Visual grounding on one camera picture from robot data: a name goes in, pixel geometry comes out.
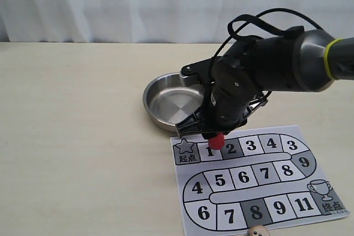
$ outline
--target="white curtain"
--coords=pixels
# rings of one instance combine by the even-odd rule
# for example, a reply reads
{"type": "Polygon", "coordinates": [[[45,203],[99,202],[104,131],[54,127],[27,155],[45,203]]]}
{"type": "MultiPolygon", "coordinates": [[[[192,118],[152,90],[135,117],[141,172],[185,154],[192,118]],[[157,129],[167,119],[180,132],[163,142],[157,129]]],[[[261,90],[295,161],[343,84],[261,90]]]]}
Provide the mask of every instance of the white curtain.
{"type": "MultiPolygon", "coordinates": [[[[0,39],[220,43],[234,17],[273,7],[302,12],[335,37],[354,36],[354,0],[0,0],[0,39]]],[[[282,29],[311,28],[290,14],[264,20],[282,29]]],[[[242,33],[263,34],[255,27],[242,33]]]]}

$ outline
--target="wooden table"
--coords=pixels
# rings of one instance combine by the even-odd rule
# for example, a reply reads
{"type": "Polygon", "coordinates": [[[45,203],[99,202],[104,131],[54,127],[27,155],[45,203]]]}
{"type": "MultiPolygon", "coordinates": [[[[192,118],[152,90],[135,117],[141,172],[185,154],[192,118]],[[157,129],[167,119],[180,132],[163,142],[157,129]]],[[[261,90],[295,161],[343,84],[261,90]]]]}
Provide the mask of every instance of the wooden table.
{"type": "MultiPolygon", "coordinates": [[[[4,236],[182,236],[169,135],[147,116],[155,77],[211,44],[0,43],[0,231],[4,236]]],[[[354,209],[354,82],[273,93],[244,129],[297,124],[354,209]]],[[[344,235],[348,218],[271,231],[344,235]]]]}

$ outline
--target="stainless steel bowl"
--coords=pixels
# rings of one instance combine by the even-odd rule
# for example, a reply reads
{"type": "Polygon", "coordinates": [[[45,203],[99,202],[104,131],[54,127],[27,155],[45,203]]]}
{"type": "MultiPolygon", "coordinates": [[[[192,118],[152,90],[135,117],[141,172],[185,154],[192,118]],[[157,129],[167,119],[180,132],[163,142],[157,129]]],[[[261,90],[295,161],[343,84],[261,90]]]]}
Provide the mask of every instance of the stainless steel bowl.
{"type": "Polygon", "coordinates": [[[143,103],[154,124],[176,133],[176,123],[192,114],[203,100],[203,87],[183,86],[179,73],[155,78],[145,88],[143,103]]]}

